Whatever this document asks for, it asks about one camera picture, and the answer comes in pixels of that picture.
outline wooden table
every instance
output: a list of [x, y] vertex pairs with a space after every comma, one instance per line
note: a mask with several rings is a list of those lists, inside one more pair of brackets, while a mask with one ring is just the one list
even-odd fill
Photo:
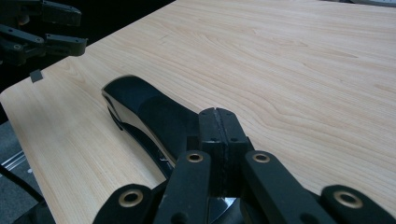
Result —
[[163, 177], [107, 113], [134, 74], [199, 112], [233, 111], [257, 149], [319, 193], [358, 189], [396, 215], [396, 10], [322, 1], [179, 0], [1, 94], [58, 223]]

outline floor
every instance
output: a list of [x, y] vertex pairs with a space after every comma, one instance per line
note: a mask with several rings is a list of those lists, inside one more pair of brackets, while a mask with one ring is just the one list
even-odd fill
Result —
[[[0, 162], [3, 164], [12, 156], [22, 151], [9, 121], [0, 125]], [[11, 170], [26, 181], [35, 190], [40, 192], [27, 160], [21, 157], [21, 164]], [[37, 202], [7, 178], [0, 177], [0, 224], [12, 223], [15, 219], [31, 209]]]

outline black cable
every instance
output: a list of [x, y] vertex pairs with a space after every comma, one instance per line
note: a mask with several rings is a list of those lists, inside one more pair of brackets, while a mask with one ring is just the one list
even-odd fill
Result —
[[30, 194], [38, 203], [44, 201], [43, 196], [41, 196], [35, 189], [32, 188], [28, 183], [24, 180], [20, 179], [17, 175], [12, 174], [8, 169], [4, 166], [0, 165], [0, 174], [14, 182], [16, 185], [20, 186], [26, 192]]

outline screw hole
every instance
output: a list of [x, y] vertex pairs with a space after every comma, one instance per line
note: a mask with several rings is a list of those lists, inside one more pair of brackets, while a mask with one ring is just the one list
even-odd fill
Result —
[[270, 161], [270, 158], [265, 154], [260, 153], [260, 154], [255, 154], [253, 156], [253, 160], [257, 162], [268, 162]]
[[363, 207], [363, 202], [356, 195], [349, 193], [344, 190], [338, 190], [333, 194], [335, 200], [342, 204], [343, 206], [350, 208], [361, 208]]
[[130, 189], [123, 192], [119, 198], [122, 207], [133, 207], [143, 201], [143, 193], [140, 189]]
[[203, 159], [204, 159], [203, 156], [201, 156], [199, 154], [196, 154], [196, 153], [190, 154], [190, 155], [187, 156], [187, 160], [190, 161], [190, 162], [200, 162]]
[[186, 224], [188, 221], [188, 216], [185, 213], [176, 213], [172, 215], [171, 222], [172, 224]]

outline black curved object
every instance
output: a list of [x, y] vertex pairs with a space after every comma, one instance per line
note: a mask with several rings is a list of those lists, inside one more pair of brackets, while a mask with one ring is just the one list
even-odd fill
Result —
[[143, 79], [120, 77], [108, 83], [102, 94], [107, 99], [113, 119], [121, 128], [127, 124], [142, 131], [172, 163], [187, 148], [194, 147], [193, 139], [199, 128], [198, 115]]

